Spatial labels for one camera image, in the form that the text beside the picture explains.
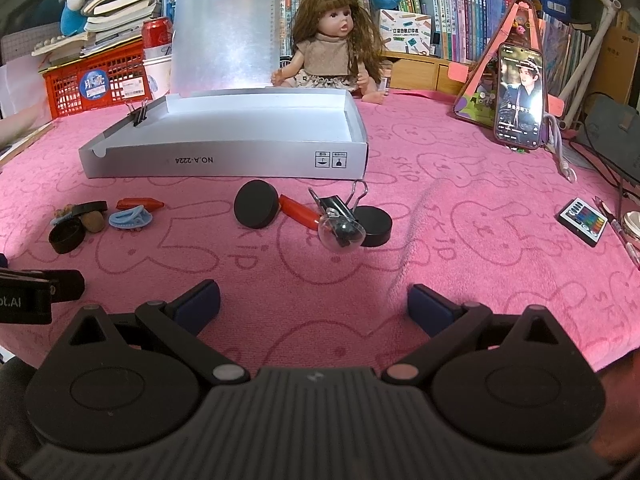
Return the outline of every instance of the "black round cap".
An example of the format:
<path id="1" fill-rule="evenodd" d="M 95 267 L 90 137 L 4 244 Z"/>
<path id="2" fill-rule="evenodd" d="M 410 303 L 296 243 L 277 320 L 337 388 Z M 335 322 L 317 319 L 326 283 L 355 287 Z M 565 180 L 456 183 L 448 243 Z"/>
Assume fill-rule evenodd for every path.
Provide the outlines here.
<path id="1" fill-rule="evenodd" d="M 104 213 L 107 211 L 107 203 L 104 200 L 97 200 L 96 202 L 85 202 L 83 204 L 75 205 L 71 208 L 71 216 L 81 216 L 91 211 L 100 211 Z"/>
<path id="2" fill-rule="evenodd" d="M 49 243 L 58 254 L 67 254 L 82 243 L 85 233 L 78 218 L 69 218 L 53 227 L 49 233 Z"/>
<path id="3" fill-rule="evenodd" d="M 267 227 L 276 218 L 279 208 L 278 192 L 263 180 L 244 184 L 234 202 L 236 219 L 249 229 Z"/>
<path id="4" fill-rule="evenodd" d="M 372 205 L 359 205 L 354 209 L 353 216 L 367 233 L 362 243 L 363 247 L 380 247 L 391 238 L 394 222 L 383 209 Z"/>

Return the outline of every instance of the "blue gripper pad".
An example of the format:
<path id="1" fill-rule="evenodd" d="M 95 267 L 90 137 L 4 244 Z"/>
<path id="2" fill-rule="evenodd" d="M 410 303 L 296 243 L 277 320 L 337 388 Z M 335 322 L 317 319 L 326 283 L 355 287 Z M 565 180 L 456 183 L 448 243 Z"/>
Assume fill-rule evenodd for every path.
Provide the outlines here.
<path id="1" fill-rule="evenodd" d="M 407 313 L 429 337 L 434 337 L 452 325 L 464 311 L 427 286 L 414 285 L 407 295 Z"/>
<path id="2" fill-rule="evenodd" d="M 167 316 L 193 336 L 197 336 L 219 311 L 220 288 L 214 280 L 204 280 L 164 308 Z"/>

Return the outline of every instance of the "red soda can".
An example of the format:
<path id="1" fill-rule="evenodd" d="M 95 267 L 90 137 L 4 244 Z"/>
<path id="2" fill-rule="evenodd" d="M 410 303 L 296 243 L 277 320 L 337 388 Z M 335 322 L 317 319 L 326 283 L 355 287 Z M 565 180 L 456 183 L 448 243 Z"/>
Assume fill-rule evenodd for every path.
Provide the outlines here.
<path id="1" fill-rule="evenodd" d="M 169 18 L 156 18 L 143 23 L 142 45 L 145 59 L 170 55 L 173 35 L 174 26 Z"/>

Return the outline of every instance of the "white box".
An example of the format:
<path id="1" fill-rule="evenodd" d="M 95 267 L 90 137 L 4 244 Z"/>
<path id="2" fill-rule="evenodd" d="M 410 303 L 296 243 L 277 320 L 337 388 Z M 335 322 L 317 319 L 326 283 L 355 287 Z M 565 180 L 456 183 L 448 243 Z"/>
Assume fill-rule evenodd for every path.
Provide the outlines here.
<path id="1" fill-rule="evenodd" d="M 367 133 L 351 94 L 334 89 L 221 90 L 148 106 L 79 150 L 88 178 L 256 176 L 354 180 Z"/>
<path id="2" fill-rule="evenodd" d="M 431 18 L 401 10 L 380 10 L 380 36 L 391 52 L 428 56 L 431 47 Z"/>

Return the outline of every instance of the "ribbed black surface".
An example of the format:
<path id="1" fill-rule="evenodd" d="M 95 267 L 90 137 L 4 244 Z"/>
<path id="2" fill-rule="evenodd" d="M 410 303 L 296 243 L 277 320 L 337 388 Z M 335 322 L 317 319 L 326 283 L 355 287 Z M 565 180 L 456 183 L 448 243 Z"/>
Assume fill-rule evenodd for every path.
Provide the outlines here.
<path id="1" fill-rule="evenodd" d="M 144 449 L 46 446 L 22 471 L 33 480 L 590 480 L 608 467 L 587 447 L 538 457 L 485 449 L 446 426 L 420 390 L 368 368 L 264 368 L 214 388 L 183 428 Z"/>

